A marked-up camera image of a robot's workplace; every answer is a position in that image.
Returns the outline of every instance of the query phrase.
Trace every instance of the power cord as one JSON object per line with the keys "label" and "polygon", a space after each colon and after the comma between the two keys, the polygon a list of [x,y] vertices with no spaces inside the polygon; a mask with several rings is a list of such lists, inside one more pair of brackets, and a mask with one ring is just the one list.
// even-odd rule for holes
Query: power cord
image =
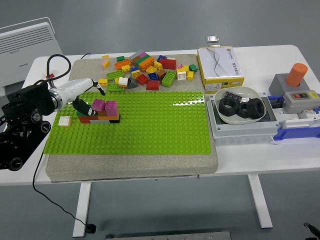
{"label": "power cord", "polygon": [[[50,56],[50,57],[48,58],[47,62],[46,62],[46,74],[47,74],[47,76],[50,75],[50,61],[51,61],[53,58],[55,58],[55,57],[61,57],[61,58],[65,59],[65,60],[67,61],[67,63],[68,63],[68,70],[67,70],[65,73],[63,73],[63,74],[61,74],[61,75],[59,75],[59,76],[56,76],[56,77],[53,77],[53,78],[50,78],[50,77],[49,77],[47,80],[39,80],[39,81],[35,82],[34,85],[37,85],[37,84],[39,84],[39,83],[41,83],[41,84],[44,84],[44,83],[47,83],[47,82],[50,83],[50,82],[53,81],[53,80],[57,80],[57,79],[60,79],[60,78],[64,77],[65,75],[67,75],[67,74],[70,72],[70,70],[71,70],[71,62],[70,62],[70,60],[69,60],[66,56],[64,56],[64,55],[54,54],[54,55]],[[39,190],[36,189],[35,179],[36,179],[37,171],[38,171],[38,168],[39,168],[39,165],[40,165],[40,162],[41,162],[41,159],[42,159],[43,155],[44,155],[44,152],[42,152],[42,154],[41,154],[41,157],[40,157],[40,159],[39,159],[38,165],[36,166],[36,169],[35,169],[35,172],[34,172],[34,175],[33,175],[33,179],[32,179],[33,189],[34,189],[37,193],[41,194],[41,195],[44,196],[46,199],[48,199],[52,204],[54,204],[54,205],[58,206],[59,208],[61,208],[65,213],[71,215],[71,217],[73,217],[73,219],[78,220],[78,221],[80,221],[83,225],[85,225],[85,227],[86,227],[85,232],[86,232],[86,233],[88,233],[88,234],[94,234],[94,233],[96,232],[96,230],[97,230],[97,226],[96,226],[96,225],[94,225],[94,224],[85,224],[82,220],[76,218],[72,213],[66,211],[66,210],[65,210],[62,206],[60,206],[58,203],[52,201],[47,195],[45,195],[44,193],[42,193],[42,192],[40,192]]]}

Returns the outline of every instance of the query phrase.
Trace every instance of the green lego baseplate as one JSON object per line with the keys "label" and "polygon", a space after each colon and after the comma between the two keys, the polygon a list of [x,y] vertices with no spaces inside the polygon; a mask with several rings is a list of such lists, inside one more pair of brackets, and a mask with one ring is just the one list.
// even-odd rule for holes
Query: green lego baseplate
{"label": "green lego baseplate", "polygon": [[[57,112],[44,148],[50,155],[207,155],[211,153],[209,127],[202,91],[85,92],[116,100],[121,114],[117,124],[82,124],[72,104]],[[71,116],[69,128],[58,126]]]}

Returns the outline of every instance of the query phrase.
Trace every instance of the yellow box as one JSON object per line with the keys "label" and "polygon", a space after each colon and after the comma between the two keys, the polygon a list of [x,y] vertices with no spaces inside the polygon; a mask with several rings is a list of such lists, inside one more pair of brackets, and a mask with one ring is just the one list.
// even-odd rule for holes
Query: yellow box
{"label": "yellow box", "polygon": [[232,46],[200,47],[197,59],[206,94],[215,94],[220,89],[239,87],[244,83]]}

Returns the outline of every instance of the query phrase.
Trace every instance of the pile of lego bricks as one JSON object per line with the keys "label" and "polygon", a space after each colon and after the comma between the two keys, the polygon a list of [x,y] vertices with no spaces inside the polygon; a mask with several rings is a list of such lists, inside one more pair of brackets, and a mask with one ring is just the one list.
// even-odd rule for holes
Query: pile of lego bricks
{"label": "pile of lego bricks", "polygon": [[[114,63],[116,71],[109,72],[106,78],[99,79],[100,85],[106,86],[106,90],[110,92],[123,92],[125,88],[138,87],[138,84],[146,85],[146,90],[158,91],[160,84],[169,88],[176,78],[179,81],[193,80],[194,73],[198,71],[195,64],[177,65],[175,58],[163,55],[155,61],[154,57],[143,51],[136,52],[129,59],[119,56],[116,60]],[[104,59],[100,65],[106,69],[110,65],[110,60]]]}

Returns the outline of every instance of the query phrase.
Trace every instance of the black nut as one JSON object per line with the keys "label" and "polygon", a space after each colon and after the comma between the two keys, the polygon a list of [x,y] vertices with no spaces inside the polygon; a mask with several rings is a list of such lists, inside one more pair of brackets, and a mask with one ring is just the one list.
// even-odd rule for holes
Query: black nut
{"label": "black nut", "polygon": [[264,115],[265,107],[259,98],[251,98],[246,104],[246,111],[249,118],[259,119]]}
{"label": "black nut", "polygon": [[219,112],[227,117],[237,114],[239,103],[232,97],[222,98],[219,102]]}
{"label": "black nut", "polygon": [[247,112],[247,103],[246,102],[241,102],[239,104],[239,111],[237,113],[237,115],[241,118],[247,119],[248,116],[248,112]]}

